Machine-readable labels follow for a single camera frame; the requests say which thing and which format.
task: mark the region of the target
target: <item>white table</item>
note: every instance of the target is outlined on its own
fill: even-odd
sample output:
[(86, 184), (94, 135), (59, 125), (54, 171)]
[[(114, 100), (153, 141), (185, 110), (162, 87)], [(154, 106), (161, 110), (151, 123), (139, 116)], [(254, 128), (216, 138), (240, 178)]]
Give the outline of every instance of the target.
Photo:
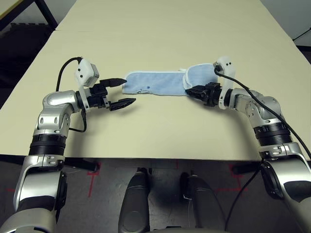
[[(27, 155), (42, 99), (62, 64), (82, 55), (100, 79), (133, 70), (178, 70), (229, 55), (236, 77), (275, 97), (286, 120), (311, 145), (311, 66), (259, 0), (78, 0), (0, 110), (1, 154)], [(70, 64), (60, 90), (77, 90)], [(70, 132), (65, 156), (258, 160), (246, 116), (188, 97), (137, 98), (125, 109), (92, 109), (86, 133)], [(80, 114), (71, 127), (82, 127)]]

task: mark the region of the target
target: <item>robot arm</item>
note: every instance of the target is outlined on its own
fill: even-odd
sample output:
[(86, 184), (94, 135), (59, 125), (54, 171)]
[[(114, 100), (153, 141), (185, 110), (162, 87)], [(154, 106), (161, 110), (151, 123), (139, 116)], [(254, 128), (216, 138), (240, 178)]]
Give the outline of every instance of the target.
[[(222, 74), (228, 73), (227, 69), (235, 71), (228, 57), (219, 59), (214, 67)], [(219, 105), (222, 109), (242, 112), (249, 118), (260, 144), (259, 154), (264, 159), (261, 174), (267, 193), (274, 199), (284, 200), (302, 231), (311, 232), (311, 170), (299, 144), (293, 142), (289, 129), (260, 106), (246, 90), (231, 89), (232, 81), (226, 81), (225, 88), (219, 83), (209, 83), (195, 86), (186, 92), (191, 97), (204, 101), (207, 106)], [(283, 118), (281, 107), (275, 98), (251, 92)]]
[(95, 65), (82, 59), (75, 72), (79, 91), (54, 92), (43, 99), (43, 110), (14, 195), (16, 213), (2, 225), (0, 233), (54, 232), (60, 209), (66, 202), (66, 174), (62, 167), (71, 114), (82, 111), (85, 118), (92, 107), (114, 111), (136, 100), (127, 98), (111, 103), (106, 97), (106, 87), (121, 85), (126, 80), (100, 80), (95, 84), (98, 77)]

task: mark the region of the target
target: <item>gray floor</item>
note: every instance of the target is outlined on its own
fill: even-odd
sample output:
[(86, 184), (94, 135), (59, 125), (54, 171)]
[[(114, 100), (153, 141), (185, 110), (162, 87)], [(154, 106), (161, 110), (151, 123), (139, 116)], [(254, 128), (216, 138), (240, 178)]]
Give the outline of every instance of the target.
[[(227, 214), (237, 194), (251, 174), (240, 178), (230, 172), (230, 162), (195, 160), (102, 159), (98, 176), (86, 171), (65, 168), (68, 172), (67, 203), (62, 209), (57, 232), (116, 233), (119, 212), (127, 184), (136, 167), (152, 167), (152, 190), (149, 194), (151, 229), (166, 226), (194, 226), (192, 205), (179, 202), (179, 176), (193, 169), (215, 190)], [(20, 166), (0, 163), (0, 224), (13, 213), (13, 191)], [(271, 199), (258, 175), (243, 193), (229, 224), (233, 233), (298, 233), (300, 232), (284, 204)]]

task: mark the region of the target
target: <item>blue cloth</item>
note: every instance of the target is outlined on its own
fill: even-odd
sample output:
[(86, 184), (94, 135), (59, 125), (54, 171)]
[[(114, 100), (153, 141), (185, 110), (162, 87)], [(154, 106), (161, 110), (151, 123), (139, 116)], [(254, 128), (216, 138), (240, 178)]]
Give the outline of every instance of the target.
[(216, 82), (212, 64), (200, 64), (187, 71), (135, 71), (126, 77), (122, 92), (125, 94), (149, 93), (160, 96), (186, 96), (185, 89)]
[(217, 75), (214, 72), (212, 64), (199, 64), (190, 67), (183, 78), (183, 85), (185, 89), (192, 88), (197, 85), (203, 85), (210, 82), (217, 82)]

